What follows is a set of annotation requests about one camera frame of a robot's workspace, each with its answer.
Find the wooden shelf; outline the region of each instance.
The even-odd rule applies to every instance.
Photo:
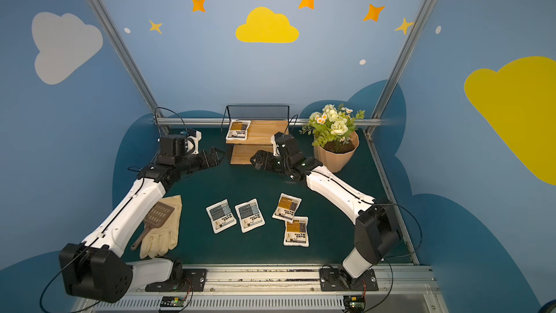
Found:
[[[251,157],[259,150],[272,152],[272,145],[234,145],[230,164],[251,164]]]
[[[270,137],[277,132],[288,133],[286,127],[288,122],[286,120],[268,121],[268,120],[253,120],[247,129],[246,141],[226,141],[226,144],[234,145],[270,145]]]

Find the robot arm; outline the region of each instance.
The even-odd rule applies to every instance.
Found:
[[[352,279],[377,264],[401,239],[392,205],[374,205],[374,198],[342,181],[314,157],[304,157],[292,135],[278,132],[271,142],[274,152],[260,150],[251,157],[255,169],[287,174],[305,183],[336,205],[355,225],[355,247],[343,262]]]
[[[137,175],[137,180],[100,226],[78,245],[68,244],[59,254],[68,295],[115,303],[129,288],[170,277],[172,261],[152,259],[130,265],[122,256],[129,240],[155,203],[183,174],[217,166],[224,152],[198,150],[201,132],[160,138],[160,151]]]

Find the vent grille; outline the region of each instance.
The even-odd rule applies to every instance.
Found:
[[[93,312],[158,312],[161,296],[124,296],[116,303],[99,303]],[[249,311],[249,310],[342,310],[343,297],[336,295],[252,295],[193,296],[184,311]]]
[[[191,309],[342,309],[343,301],[336,296],[330,297],[193,297]]]
[[[123,296],[116,303],[99,303],[93,308],[93,312],[158,312],[159,305],[158,295]]]

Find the soil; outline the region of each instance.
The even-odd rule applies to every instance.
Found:
[[[336,144],[334,142],[328,142],[324,144],[324,150],[333,152],[335,154],[345,154],[346,152],[350,152],[355,149],[355,145],[353,143],[347,143],[343,147],[340,147],[338,152],[335,152],[334,149],[336,148]]]

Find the white cloud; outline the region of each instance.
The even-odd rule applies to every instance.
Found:
[[[40,12],[31,26],[33,40],[40,51],[35,71],[49,85],[64,81],[102,47],[102,33],[79,17]]]

